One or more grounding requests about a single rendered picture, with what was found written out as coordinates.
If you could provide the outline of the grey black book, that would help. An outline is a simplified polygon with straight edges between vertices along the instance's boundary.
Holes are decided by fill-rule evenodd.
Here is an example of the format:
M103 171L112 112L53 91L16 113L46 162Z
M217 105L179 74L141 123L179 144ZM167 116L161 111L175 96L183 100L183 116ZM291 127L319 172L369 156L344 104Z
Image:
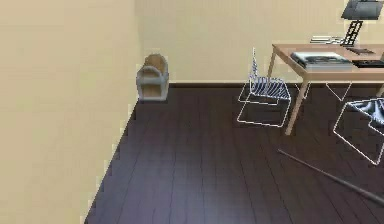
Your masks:
M353 63L335 52L293 52L291 59L308 71L350 70Z

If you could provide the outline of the light wooden table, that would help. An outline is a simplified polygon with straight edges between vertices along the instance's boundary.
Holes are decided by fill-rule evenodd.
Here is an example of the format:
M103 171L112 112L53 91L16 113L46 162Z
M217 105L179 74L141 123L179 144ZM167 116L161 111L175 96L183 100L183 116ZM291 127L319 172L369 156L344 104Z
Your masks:
M373 55L356 55L339 45L332 44L276 44L272 45L272 55L268 68L267 76L272 75L275 57L287 64L303 81L299 93L295 100L285 134L289 136L295 126L298 112L304 99L304 94L311 82L369 82L381 83L382 86L376 93L377 97L384 94L384 68L352 68L350 71L308 71L297 64L290 55L293 52L335 52L348 60L374 60L379 59L384 52L384 44L362 44L363 48L369 48L374 51Z

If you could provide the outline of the white grey striped flat object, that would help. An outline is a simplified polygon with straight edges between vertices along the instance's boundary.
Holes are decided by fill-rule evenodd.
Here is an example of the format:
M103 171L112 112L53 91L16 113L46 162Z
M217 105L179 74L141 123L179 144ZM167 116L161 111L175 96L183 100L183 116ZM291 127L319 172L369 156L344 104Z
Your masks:
M344 38L339 36L312 36L310 43L312 44L341 44Z

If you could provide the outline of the dark grey long rod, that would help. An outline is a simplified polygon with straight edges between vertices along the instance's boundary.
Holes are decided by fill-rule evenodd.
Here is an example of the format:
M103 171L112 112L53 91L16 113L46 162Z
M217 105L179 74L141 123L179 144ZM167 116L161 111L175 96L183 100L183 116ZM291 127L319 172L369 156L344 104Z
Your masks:
M314 170L314 171L316 171L316 172L318 172L318 173L320 173L326 177L328 177L329 179L333 180L334 182L337 182L338 184L343 185L344 187L347 187L347 188L355 191L356 193L358 193L361 196L367 198L368 200L378 204L379 206L384 207L384 198L383 197L380 197L377 194L374 194L370 191L367 191L363 188L360 188L360 187L352 184L351 182L348 182L348 181L341 179L337 176L334 176L328 172L325 172L324 170L319 169L319 168L317 168L317 167L315 167L315 166L313 166L313 165L311 165L311 164L309 164L309 163L307 163L307 162L305 162L305 161L303 161L303 160L301 160L301 159L299 159L299 158L297 158L297 157L295 157L295 156L293 156L293 155L291 155L291 154L289 154L289 153L287 153L281 149L278 149L277 152L284 155L284 156L287 156L288 158L290 158L290 159L292 159L292 160L294 160L294 161L296 161L296 162L298 162L298 163L300 163L300 164L302 164L302 165L304 165L304 166L306 166L306 167L308 167L308 168L310 168L310 169L312 169L312 170Z

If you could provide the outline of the dark flat remote control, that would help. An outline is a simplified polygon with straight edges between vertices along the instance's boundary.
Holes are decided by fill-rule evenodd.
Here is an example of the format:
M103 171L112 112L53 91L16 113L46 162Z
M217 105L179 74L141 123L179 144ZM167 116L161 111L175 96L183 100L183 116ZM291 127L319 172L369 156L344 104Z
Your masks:
M354 48L354 47L347 47L347 50L357 54L357 55L369 55L369 54L375 54L375 52L366 49L366 48Z

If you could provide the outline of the black flat laptop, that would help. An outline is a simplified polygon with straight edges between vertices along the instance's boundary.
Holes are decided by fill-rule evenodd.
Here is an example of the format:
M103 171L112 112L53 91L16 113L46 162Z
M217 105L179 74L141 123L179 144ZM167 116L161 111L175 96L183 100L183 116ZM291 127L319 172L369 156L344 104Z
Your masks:
M382 60L352 60L352 63L358 68L384 68Z

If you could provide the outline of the dark grey desk lamp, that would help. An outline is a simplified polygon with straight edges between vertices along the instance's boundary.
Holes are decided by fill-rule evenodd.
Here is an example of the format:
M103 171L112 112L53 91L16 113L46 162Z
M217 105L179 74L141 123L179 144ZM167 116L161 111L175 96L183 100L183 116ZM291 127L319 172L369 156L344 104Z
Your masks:
M359 35L362 25L367 20L378 20L384 1L349 0L341 18L350 22L341 46L352 47Z

